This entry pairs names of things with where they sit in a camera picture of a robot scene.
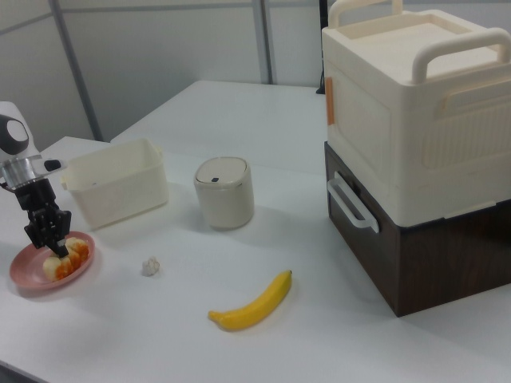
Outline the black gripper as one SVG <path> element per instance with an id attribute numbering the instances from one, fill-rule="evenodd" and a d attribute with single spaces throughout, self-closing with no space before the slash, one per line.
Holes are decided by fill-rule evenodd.
<path id="1" fill-rule="evenodd" d="M 58 258 L 66 257 L 69 254 L 66 236 L 72 213 L 57 205 L 50 181 L 43 178 L 14 188 L 3 180 L 2 188 L 13 193 L 21 209 L 27 213 L 29 223 L 24 230 L 32 244 L 37 249 L 47 246 Z"/>

